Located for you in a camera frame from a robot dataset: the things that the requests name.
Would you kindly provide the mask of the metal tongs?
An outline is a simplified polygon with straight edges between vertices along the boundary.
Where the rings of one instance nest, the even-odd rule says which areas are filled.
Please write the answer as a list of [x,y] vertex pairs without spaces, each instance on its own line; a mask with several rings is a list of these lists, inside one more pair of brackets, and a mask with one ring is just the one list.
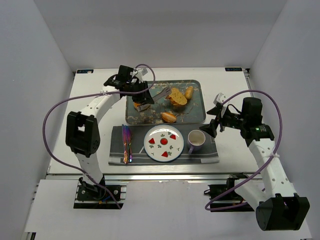
[[172,92],[170,87],[165,87],[160,93],[158,93],[157,95],[152,97],[152,100],[154,102],[157,102],[158,100],[160,100],[161,98],[167,97],[168,95],[170,95]]

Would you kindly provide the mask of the sliced bread loaf piece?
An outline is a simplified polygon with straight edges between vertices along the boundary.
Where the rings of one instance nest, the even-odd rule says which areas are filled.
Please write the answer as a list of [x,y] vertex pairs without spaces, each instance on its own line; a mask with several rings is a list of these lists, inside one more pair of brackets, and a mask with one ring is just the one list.
[[188,100],[182,92],[176,87],[171,88],[171,93],[166,97],[174,106],[184,106]]

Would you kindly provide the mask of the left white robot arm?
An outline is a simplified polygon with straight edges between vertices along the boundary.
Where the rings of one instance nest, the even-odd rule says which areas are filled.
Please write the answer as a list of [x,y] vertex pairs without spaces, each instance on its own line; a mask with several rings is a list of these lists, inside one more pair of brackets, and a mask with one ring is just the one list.
[[83,182],[88,185],[104,185],[97,151],[101,143],[99,123],[112,106],[124,96],[132,96],[139,104],[153,104],[148,83],[143,80],[154,71],[145,64],[135,68],[120,65],[118,73],[103,83],[100,95],[78,112],[71,111],[66,120],[65,143],[75,154],[83,173]]

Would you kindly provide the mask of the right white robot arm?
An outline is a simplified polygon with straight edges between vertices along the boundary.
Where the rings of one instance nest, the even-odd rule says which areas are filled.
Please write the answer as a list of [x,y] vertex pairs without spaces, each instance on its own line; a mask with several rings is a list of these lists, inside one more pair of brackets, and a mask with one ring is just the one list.
[[205,205],[211,212],[222,211],[223,207],[213,208],[214,201],[236,193],[254,211],[258,226],[263,231],[297,231],[301,228],[310,209],[306,197],[299,196],[289,181],[277,155],[278,144],[271,128],[263,123],[262,101],[255,97],[246,97],[242,109],[237,113],[229,110],[223,95],[217,95],[214,108],[207,114],[215,118],[200,130],[212,137],[217,136],[217,129],[223,131],[232,128],[240,131],[247,147],[254,156],[261,175],[264,190],[251,182],[255,176],[247,178],[229,178],[225,192],[213,197]]

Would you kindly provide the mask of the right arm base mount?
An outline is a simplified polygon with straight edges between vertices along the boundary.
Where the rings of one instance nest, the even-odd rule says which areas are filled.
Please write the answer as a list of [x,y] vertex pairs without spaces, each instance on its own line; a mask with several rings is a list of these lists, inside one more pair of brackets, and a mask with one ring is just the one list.
[[[248,177],[249,175],[244,173],[231,174],[223,183],[209,184],[203,194],[211,200],[234,187],[236,180],[244,180]],[[254,209],[235,191],[214,201],[209,208],[217,209],[215,212],[254,212]]]

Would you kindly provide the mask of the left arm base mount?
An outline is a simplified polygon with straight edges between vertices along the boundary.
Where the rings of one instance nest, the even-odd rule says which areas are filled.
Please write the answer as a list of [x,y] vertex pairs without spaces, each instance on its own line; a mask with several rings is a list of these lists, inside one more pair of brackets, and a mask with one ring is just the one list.
[[126,185],[112,183],[105,185],[110,191],[106,191],[97,185],[87,183],[80,177],[75,192],[74,209],[109,209],[119,210],[126,197]]

